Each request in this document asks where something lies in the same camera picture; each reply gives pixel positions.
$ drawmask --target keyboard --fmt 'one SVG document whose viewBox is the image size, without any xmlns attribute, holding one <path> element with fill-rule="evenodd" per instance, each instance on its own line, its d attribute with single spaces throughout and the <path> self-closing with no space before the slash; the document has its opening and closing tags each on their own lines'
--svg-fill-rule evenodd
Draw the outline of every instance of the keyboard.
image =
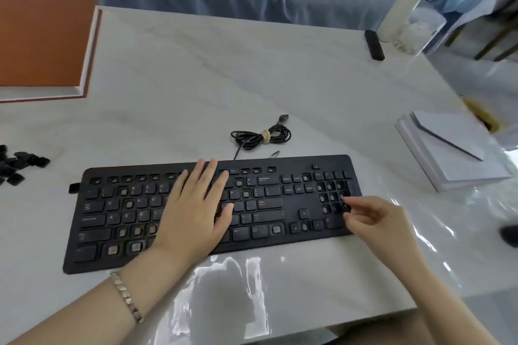
<svg viewBox="0 0 518 345">
<path fill-rule="evenodd" d="M 195 163 L 84 172 L 63 263 L 67 274 L 124 266 L 151 247 L 172 185 Z M 350 234 L 344 196 L 361 196 L 349 156 L 220 161 L 232 222 L 213 254 Z"/>
</svg>

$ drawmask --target bottle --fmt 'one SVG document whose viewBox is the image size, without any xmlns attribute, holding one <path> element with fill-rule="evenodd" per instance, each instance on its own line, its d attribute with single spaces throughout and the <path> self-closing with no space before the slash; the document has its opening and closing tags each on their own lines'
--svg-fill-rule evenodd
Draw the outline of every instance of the bottle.
<svg viewBox="0 0 518 345">
<path fill-rule="evenodd" d="M 394 40 L 399 28 L 408 22 L 412 11 L 421 0 L 396 0 L 378 29 L 378 37 L 384 43 Z"/>
</svg>

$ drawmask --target forearm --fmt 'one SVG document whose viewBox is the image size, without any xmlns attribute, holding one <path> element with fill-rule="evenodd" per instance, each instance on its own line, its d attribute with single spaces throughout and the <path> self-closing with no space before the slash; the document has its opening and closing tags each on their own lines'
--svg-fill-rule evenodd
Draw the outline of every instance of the forearm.
<svg viewBox="0 0 518 345">
<path fill-rule="evenodd" d="M 184 275 L 189 263 L 153 248 L 119 271 L 143 316 Z M 116 345 L 135 327 L 124 299 L 108 278 L 87 294 L 17 338 L 11 345 Z"/>
<path fill-rule="evenodd" d="M 437 344 L 498 344 L 423 259 L 409 263 L 405 269 L 395 271 L 395 274 L 412 296 Z"/>
</svg>

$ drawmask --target silver bracelet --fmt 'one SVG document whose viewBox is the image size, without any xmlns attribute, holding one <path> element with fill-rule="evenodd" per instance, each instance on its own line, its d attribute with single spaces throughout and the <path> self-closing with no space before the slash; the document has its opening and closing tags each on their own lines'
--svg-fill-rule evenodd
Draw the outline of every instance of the silver bracelet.
<svg viewBox="0 0 518 345">
<path fill-rule="evenodd" d="M 138 308 L 135 307 L 135 304 L 133 304 L 131 295 L 128 292 L 128 289 L 122 283 L 122 280 L 119 277 L 119 273 L 114 272 L 110 275 L 110 277 L 113 278 L 113 283 L 115 284 L 115 287 L 119 290 L 119 293 L 121 294 L 121 296 L 124 298 L 124 301 L 126 302 L 126 305 L 128 306 L 129 310 L 131 311 L 133 318 L 135 318 L 135 322 L 137 322 L 137 324 L 144 322 L 144 317 L 142 316 L 142 314 L 140 313 Z"/>
</svg>

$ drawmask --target white marble table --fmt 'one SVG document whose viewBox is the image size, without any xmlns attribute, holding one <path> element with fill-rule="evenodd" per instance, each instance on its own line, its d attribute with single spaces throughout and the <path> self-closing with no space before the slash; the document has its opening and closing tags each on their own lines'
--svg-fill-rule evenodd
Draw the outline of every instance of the white marble table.
<svg viewBox="0 0 518 345">
<path fill-rule="evenodd" d="M 421 248 L 462 296 L 518 285 L 518 251 L 498 227 L 516 221 L 516 180 L 437 194 L 393 127 L 402 114 L 462 105 L 423 57 L 363 33 L 105 9 L 90 95 L 0 105 L 0 143 L 52 160 L 0 188 L 0 343 L 107 276 L 68 276 L 74 212 L 68 185 L 89 167 L 228 160 L 235 129 L 261 131 L 289 113 L 292 139 L 240 158 L 347 153 L 361 189 L 409 211 Z M 208 258 L 127 344 L 233 345 L 413 306 L 355 236 Z"/>
</svg>

